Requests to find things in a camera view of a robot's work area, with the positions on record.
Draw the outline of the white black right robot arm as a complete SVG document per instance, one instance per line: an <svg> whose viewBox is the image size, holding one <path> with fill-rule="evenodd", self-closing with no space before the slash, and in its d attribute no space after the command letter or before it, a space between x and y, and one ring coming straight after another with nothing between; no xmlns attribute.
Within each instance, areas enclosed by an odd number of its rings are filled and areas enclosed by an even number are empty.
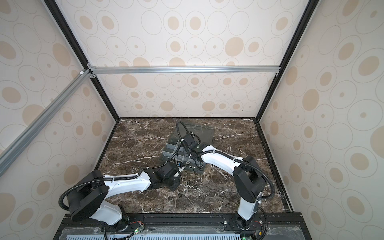
<svg viewBox="0 0 384 240"><path fill-rule="evenodd" d="M235 157L207 145L188 133L179 139L188 157L197 163L206 163L229 173L235 182L240 196L237 210L238 220L249 222L262 200L273 198L275 188L271 179L260 169L257 161L251 157Z"/></svg>

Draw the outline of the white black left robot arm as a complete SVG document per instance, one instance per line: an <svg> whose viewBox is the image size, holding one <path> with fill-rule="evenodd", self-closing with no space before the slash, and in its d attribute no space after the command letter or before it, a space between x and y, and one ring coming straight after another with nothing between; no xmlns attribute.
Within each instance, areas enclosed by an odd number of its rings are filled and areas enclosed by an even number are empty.
<svg viewBox="0 0 384 240"><path fill-rule="evenodd" d="M108 198L160 188L175 191L181 183L182 171L183 168L173 162L133 175L107 176L93 171L59 197L59 206L70 212L74 222L93 219L120 231L128 225L129 217L123 207L111 204Z"/></svg>

